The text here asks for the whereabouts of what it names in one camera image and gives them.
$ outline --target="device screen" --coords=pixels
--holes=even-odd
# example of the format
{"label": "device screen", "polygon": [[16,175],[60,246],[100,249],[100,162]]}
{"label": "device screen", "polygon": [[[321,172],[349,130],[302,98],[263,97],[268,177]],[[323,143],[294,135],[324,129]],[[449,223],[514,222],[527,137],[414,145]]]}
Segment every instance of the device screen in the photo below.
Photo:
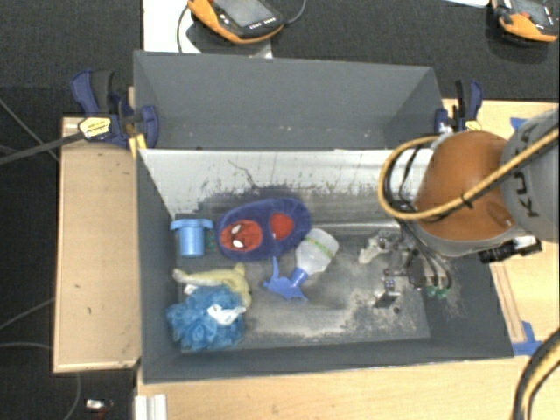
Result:
{"label": "device screen", "polygon": [[274,17],[258,0],[214,0],[239,26],[247,26]]}

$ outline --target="blue spray nozzle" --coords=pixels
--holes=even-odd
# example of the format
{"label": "blue spray nozzle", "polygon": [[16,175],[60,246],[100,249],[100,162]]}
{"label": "blue spray nozzle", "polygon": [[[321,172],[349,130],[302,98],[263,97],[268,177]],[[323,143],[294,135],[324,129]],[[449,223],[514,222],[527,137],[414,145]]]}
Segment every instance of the blue spray nozzle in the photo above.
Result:
{"label": "blue spray nozzle", "polygon": [[183,219],[171,223],[171,230],[177,230],[181,256],[192,258],[204,255],[204,229],[214,228],[210,220]]}
{"label": "blue spray nozzle", "polygon": [[270,292],[274,292],[286,300],[291,298],[302,298],[307,300],[307,297],[300,290],[300,285],[307,280],[309,274],[301,268],[295,268],[291,273],[290,278],[282,276],[278,277],[278,260],[275,256],[272,257],[272,278],[268,282],[264,282],[264,286]]}

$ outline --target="yellow tag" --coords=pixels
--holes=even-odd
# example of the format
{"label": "yellow tag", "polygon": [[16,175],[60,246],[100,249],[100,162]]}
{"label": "yellow tag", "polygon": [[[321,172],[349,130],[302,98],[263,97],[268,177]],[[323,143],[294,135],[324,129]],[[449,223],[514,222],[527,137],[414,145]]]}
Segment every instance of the yellow tag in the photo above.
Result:
{"label": "yellow tag", "polygon": [[111,119],[106,117],[90,116],[78,125],[86,139],[109,134],[111,132]]}
{"label": "yellow tag", "polygon": [[476,120],[469,120],[465,123],[465,126],[468,130],[482,130],[482,126]]}

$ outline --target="handheld device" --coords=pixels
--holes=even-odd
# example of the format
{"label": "handheld device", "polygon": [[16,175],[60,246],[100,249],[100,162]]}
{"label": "handheld device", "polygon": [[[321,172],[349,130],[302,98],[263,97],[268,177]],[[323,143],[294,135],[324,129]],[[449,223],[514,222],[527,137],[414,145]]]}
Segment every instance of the handheld device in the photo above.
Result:
{"label": "handheld device", "polygon": [[546,45],[558,39],[560,24],[547,0],[491,0],[503,37],[522,46]]}
{"label": "handheld device", "polygon": [[195,20],[233,44],[254,44],[280,32],[285,18],[264,0],[189,0]]}

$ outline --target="clear plastic bottle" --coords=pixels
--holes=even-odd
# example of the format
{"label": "clear plastic bottle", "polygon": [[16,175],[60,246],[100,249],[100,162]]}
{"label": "clear plastic bottle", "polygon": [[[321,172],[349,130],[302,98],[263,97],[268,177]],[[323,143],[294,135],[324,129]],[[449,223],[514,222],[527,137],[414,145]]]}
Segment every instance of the clear plastic bottle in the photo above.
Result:
{"label": "clear plastic bottle", "polygon": [[274,258],[272,278],[264,287],[286,299],[307,299],[299,287],[310,275],[326,270],[338,250],[339,243],[330,234],[320,228],[312,228],[296,248],[297,267],[290,278],[278,277],[278,263]]}

